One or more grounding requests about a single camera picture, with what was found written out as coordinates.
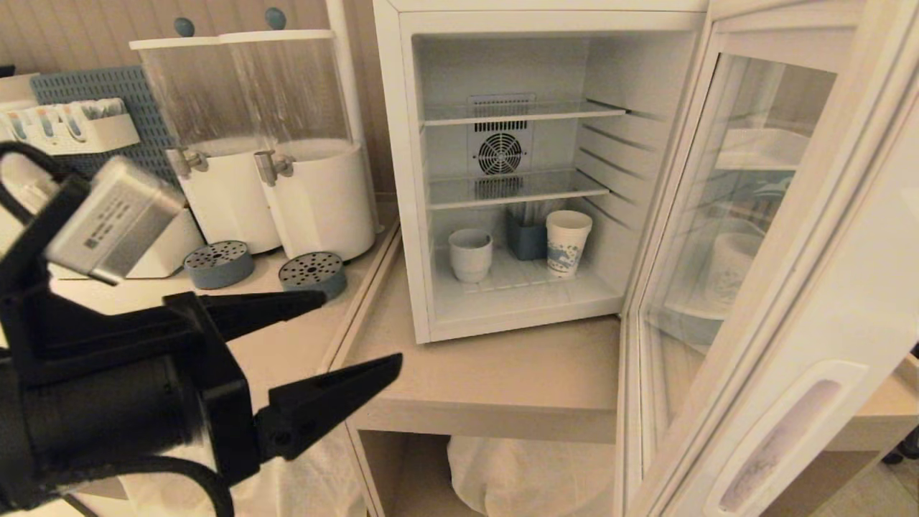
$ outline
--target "fan grille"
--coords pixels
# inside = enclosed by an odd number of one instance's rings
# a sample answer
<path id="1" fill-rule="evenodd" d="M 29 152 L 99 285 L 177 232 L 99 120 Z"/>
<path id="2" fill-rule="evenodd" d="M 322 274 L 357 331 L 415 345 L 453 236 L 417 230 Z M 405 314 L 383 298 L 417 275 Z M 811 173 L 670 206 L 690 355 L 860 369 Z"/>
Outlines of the fan grille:
<path id="1" fill-rule="evenodd" d="M 479 167 L 487 175 L 508 174 L 520 166 L 523 149 L 513 135 L 499 132 L 489 136 L 479 148 Z"/>

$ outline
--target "blue pegboard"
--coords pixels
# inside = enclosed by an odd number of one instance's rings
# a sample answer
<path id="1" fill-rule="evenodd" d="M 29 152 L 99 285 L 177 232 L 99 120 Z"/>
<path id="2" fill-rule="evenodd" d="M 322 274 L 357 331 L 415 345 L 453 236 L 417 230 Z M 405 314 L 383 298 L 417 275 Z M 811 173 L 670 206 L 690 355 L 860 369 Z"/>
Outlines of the blue pegboard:
<path id="1" fill-rule="evenodd" d="M 150 93 L 147 78 L 140 66 L 98 68 L 42 74 L 32 77 L 32 90 L 41 104 L 58 104 L 75 100 L 94 100 L 118 97 L 124 100 L 137 134 L 138 144 L 122 147 L 107 153 L 94 155 L 62 155 L 56 159 L 92 175 L 113 155 L 125 155 L 156 176 L 178 187 L 178 180 L 163 154 L 168 147 L 175 147 L 169 136 L 163 117 Z"/>

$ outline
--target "beige wall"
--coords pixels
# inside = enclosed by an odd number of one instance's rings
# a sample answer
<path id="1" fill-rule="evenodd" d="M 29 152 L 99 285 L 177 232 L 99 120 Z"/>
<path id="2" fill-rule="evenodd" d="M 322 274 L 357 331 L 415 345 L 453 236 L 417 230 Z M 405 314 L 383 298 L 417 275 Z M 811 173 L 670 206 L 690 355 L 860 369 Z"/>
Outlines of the beige wall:
<path id="1" fill-rule="evenodd" d="M 140 64 L 128 41 L 176 36 L 187 17 L 196 36 L 265 30 L 278 7 L 288 29 L 327 29 L 324 0 L 0 0 L 0 64 L 20 73 Z M 390 139 L 371 0 L 345 0 L 351 47 L 377 191 L 394 192 Z"/>

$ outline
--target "dispenser lid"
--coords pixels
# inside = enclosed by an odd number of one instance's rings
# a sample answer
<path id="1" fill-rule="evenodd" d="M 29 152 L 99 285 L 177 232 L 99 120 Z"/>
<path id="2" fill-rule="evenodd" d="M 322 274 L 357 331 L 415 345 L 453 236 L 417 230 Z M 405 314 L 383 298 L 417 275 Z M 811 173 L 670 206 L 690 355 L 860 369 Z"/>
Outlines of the dispenser lid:
<path id="1" fill-rule="evenodd" d="M 233 32 L 221 34 L 221 43 L 254 43 L 259 41 L 284 40 L 330 40 L 335 32 L 329 29 L 257 30 L 254 32 Z"/>
<path id="2" fill-rule="evenodd" d="M 221 39 L 217 36 L 197 36 L 190 38 L 160 38 L 158 40 L 136 40 L 128 43 L 133 51 L 148 49 L 172 49 L 176 47 L 199 47 L 219 45 Z"/>

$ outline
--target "mini fridge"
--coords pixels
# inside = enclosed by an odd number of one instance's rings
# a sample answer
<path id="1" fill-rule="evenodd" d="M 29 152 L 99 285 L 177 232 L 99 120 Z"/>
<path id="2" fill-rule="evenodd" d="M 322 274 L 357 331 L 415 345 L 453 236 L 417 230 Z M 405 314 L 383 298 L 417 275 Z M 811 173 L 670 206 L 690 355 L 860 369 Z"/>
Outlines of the mini fridge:
<path id="1" fill-rule="evenodd" d="M 416 341 L 620 315 L 610 515 L 758 514 L 916 342 L 914 0 L 374 6 Z M 547 201 L 572 278 L 508 245 Z"/>

